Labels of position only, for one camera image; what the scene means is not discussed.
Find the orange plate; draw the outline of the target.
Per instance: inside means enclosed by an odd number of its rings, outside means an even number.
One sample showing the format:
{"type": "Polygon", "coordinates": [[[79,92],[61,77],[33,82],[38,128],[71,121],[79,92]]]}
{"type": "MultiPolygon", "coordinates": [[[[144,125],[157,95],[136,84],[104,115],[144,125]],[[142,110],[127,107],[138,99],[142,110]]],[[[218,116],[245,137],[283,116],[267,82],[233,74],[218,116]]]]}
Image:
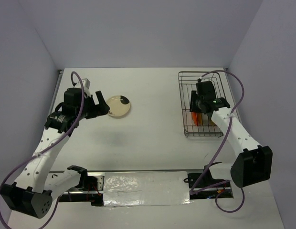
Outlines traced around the orange plate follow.
{"type": "Polygon", "coordinates": [[[196,112],[191,112],[191,117],[192,117],[192,121],[193,121],[194,125],[195,126],[198,126],[199,125],[199,122],[198,122],[197,113],[196,112]]]}

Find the cream plate with black mark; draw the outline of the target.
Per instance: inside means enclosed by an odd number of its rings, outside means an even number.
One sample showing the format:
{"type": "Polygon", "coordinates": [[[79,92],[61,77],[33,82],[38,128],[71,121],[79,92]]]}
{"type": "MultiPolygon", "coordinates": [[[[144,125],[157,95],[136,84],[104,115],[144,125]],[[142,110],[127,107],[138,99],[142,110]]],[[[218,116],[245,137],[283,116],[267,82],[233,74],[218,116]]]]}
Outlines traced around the cream plate with black mark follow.
{"type": "Polygon", "coordinates": [[[130,100],[123,95],[112,96],[107,99],[106,103],[110,108],[108,115],[111,117],[123,117],[131,108],[130,100]]]}

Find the wire dish rack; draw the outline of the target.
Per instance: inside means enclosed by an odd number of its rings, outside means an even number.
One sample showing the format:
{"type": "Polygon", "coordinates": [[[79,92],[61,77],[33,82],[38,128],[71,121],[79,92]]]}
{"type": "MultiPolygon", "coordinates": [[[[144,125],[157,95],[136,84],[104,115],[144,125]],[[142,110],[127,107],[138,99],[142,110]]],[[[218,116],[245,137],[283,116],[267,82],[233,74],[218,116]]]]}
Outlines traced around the wire dish rack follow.
{"type": "Polygon", "coordinates": [[[186,137],[221,137],[222,131],[211,120],[216,98],[225,98],[218,72],[180,71],[178,73],[183,130],[186,137]]]}

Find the yellow patterned plate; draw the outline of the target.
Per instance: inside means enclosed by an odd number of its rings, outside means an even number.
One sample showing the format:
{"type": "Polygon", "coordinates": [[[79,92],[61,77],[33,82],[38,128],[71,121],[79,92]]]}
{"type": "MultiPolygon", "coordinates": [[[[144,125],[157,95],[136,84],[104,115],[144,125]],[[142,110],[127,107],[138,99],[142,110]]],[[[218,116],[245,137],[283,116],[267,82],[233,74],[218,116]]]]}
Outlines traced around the yellow patterned plate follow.
{"type": "Polygon", "coordinates": [[[197,113],[197,120],[198,120],[198,125],[202,126],[203,124],[202,113],[197,113]]]}

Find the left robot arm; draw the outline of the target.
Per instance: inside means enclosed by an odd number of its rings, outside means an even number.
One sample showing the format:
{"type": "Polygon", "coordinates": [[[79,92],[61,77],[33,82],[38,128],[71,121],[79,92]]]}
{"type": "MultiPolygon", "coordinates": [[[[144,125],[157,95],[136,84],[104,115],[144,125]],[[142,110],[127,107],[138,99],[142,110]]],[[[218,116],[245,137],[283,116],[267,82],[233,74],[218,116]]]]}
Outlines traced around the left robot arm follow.
{"type": "Polygon", "coordinates": [[[0,195],[10,209],[41,219],[51,208],[52,202],[71,188],[87,190],[96,178],[88,176],[87,169],[71,165],[63,173],[49,176],[49,172],[63,146],[72,135],[70,127],[78,126],[80,119],[106,115],[109,106],[101,91],[96,92],[98,104],[88,90],[68,88],[64,100],[47,117],[40,143],[22,173],[9,185],[0,189],[0,195]]]}

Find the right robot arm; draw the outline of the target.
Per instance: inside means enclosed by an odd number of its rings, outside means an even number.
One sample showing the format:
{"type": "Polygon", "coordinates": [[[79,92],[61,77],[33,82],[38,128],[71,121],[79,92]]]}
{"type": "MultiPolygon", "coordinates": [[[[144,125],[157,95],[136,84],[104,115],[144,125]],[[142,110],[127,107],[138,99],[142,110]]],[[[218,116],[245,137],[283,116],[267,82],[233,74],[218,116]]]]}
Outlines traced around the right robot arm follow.
{"type": "Polygon", "coordinates": [[[246,187],[271,176],[273,152],[254,140],[233,114],[227,100],[217,97],[211,81],[198,80],[196,90],[191,92],[191,107],[208,116],[224,133],[235,154],[230,164],[212,163],[203,174],[203,182],[213,187],[219,180],[232,181],[237,187],[246,187]]]}

